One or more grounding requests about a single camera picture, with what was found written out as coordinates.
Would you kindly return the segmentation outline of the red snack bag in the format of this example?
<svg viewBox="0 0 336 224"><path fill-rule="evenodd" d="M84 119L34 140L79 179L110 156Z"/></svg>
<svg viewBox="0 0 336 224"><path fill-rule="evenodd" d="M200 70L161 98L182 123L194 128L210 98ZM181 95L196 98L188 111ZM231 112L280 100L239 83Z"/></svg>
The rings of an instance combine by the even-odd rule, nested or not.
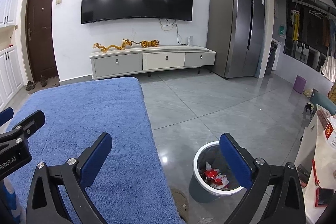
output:
<svg viewBox="0 0 336 224"><path fill-rule="evenodd" d="M201 178L210 186L223 185L221 173L218 169L202 169L200 171Z"/></svg>

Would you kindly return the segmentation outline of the grey trash bin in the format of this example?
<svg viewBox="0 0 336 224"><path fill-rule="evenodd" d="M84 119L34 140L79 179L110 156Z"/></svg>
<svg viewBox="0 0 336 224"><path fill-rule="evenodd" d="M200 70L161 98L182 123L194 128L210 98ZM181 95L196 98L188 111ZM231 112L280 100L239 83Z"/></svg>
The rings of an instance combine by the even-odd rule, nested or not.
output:
<svg viewBox="0 0 336 224"><path fill-rule="evenodd" d="M209 203L225 196L233 196L243 190L227 164L218 141L201 146L193 158L192 167L193 176L189 184L189 192L197 202ZM206 180L207 167L219 171L219 175L224 179L222 185Z"/></svg>

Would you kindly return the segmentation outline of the red phone on table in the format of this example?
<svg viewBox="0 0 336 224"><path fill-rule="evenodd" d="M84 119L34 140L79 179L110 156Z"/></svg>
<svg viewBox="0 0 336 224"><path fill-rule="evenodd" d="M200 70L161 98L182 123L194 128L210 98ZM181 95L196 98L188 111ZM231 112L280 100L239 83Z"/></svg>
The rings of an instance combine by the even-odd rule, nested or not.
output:
<svg viewBox="0 0 336 224"><path fill-rule="evenodd" d="M315 192L315 207L327 207L333 199L334 190L318 187Z"/></svg>

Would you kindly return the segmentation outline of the left shoe at door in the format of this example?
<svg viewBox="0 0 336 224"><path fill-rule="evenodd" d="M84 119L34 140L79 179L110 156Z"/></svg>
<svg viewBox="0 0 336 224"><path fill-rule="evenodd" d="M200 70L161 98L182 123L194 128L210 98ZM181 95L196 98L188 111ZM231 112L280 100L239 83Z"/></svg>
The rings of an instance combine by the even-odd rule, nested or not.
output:
<svg viewBox="0 0 336 224"><path fill-rule="evenodd" d="M33 89L35 89L35 84L32 81L28 81L26 85L26 91L31 91Z"/></svg>

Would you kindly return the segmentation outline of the shoe at door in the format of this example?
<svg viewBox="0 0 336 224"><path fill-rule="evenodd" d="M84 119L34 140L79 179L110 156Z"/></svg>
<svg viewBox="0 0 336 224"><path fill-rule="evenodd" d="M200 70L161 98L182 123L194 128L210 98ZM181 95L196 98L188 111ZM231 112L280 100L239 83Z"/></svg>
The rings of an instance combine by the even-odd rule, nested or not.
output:
<svg viewBox="0 0 336 224"><path fill-rule="evenodd" d="M45 87L48 84L47 79L43 76L41 76L41 78L40 78L40 83L41 83L42 87Z"/></svg>
<svg viewBox="0 0 336 224"><path fill-rule="evenodd" d="M33 89L35 89L35 84L32 81L28 81L26 85L26 91L31 91Z"/></svg>

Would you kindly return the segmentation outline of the right shoe at door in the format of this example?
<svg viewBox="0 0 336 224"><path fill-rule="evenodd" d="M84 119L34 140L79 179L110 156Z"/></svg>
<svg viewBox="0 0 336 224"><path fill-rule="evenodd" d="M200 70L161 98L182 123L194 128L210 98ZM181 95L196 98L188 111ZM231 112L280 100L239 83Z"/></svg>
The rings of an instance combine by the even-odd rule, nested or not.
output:
<svg viewBox="0 0 336 224"><path fill-rule="evenodd" d="M45 87L48 84L47 79L43 76L41 76L41 78L40 78L40 83L41 83L42 87Z"/></svg>

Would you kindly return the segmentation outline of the blue shaggy rug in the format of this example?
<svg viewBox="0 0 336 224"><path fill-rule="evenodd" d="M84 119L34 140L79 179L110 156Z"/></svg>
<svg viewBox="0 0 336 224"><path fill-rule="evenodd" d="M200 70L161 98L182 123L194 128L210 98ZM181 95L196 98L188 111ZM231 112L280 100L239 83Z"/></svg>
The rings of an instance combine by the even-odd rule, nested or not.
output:
<svg viewBox="0 0 336 224"><path fill-rule="evenodd" d="M9 176L27 223L182 223L138 79L39 91L11 129L28 162Z"/></svg>

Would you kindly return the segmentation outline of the brown entrance door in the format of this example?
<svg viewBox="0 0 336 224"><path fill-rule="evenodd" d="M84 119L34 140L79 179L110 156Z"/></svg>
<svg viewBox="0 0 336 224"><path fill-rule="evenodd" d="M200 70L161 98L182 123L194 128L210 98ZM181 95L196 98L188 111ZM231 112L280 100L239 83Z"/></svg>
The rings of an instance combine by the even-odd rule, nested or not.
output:
<svg viewBox="0 0 336 224"><path fill-rule="evenodd" d="M33 81L58 76L52 41L52 0L27 0L26 44Z"/></svg>

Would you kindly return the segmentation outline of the purple small bin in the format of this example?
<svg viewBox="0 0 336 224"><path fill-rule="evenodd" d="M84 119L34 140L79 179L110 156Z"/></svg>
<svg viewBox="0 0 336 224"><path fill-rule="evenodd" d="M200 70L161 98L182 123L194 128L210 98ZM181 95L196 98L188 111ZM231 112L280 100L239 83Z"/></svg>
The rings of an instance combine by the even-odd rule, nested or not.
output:
<svg viewBox="0 0 336 224"><path fill-rule="evenodd" d="M298 92L299 94L302 94L305 90L305 85L306 85L306 79L297 75L293 85L293 90Z"/></svg>

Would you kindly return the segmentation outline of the white TV cabinet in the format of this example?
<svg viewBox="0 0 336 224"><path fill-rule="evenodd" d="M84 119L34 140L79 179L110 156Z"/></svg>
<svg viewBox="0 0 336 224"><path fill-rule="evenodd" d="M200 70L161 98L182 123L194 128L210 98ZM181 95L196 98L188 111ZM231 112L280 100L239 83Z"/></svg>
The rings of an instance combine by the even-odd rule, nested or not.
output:
<svg viewBox="0 0 336 224"><path fill-rule="evenodd" d="M133 47L89 57L94 80L159 71L213 66L216 52L199 46Z"/></svg>

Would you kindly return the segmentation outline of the golden dragon figurine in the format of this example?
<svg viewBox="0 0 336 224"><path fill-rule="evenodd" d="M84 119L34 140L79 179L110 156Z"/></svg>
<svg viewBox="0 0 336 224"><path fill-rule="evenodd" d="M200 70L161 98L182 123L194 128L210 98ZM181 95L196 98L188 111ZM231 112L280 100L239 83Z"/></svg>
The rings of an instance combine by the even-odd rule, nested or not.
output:
<svg viewBox="0 0 336 224"><path fill-rule="evenodd" d="M94 43L94 45L92 46L92 48L98 48L101 52L103 53L106 53L108 52L110 49L114 48L114 49L117 49L117 50L125 50L126 47L128 46L132 46L132 41L131 40L128 40L128 39L122 39L122 44L120 46L117 46L117 45L114 45L114 44L111 44L109 46L103 46L99 43Z"/></svg>

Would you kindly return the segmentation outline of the golden tiger figurine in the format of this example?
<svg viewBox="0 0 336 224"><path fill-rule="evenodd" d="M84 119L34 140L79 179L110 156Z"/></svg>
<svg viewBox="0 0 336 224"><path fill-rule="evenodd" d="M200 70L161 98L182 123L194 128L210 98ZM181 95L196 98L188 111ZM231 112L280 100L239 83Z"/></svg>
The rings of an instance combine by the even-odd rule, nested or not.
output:
<svg viewBox="0 0 336 224"><path fill-rule="evenodd" d="M134 42L132 41L132 43L136 44L136 45L140 45L143 48L151 48L151 47L159 47L160 46L160 42L158 40L143 40L141 42Z"/></svg>

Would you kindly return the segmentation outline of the white power strip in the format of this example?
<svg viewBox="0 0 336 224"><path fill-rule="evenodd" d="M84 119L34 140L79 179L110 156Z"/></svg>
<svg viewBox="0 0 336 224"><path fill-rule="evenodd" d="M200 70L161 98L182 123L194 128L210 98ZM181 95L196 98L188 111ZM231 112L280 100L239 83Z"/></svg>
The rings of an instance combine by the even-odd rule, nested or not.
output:
<svg viewBox="0 0 336 224"><path fill-rule="evenodd" d="M187 38L187 45L192 46L193 45L193 36L188 36Z"/></svg>

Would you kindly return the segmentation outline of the grey double-door refrigerator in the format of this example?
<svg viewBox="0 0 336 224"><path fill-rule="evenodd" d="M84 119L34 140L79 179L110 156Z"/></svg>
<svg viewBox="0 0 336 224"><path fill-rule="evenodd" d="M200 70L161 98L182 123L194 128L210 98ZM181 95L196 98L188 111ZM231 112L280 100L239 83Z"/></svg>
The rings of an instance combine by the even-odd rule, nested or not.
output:
<svg viewBox="0 0 336 224"><path fill-rule="evenodd" d="M256 75L264 41L265 0L210 0L207 48L225 79Z"/></svg>

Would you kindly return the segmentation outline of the white wall cabinets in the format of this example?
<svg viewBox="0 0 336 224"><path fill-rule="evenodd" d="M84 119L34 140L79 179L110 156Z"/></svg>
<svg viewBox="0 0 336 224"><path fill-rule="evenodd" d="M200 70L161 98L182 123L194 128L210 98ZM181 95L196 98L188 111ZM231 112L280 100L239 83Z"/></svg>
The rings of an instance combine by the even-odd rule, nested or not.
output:
<svg viewBox="0 0 336 224"><path fill-rule="evenodd" d="M16 14L18 0L1 0L1 109L23 86L15 45Z"/></svg>

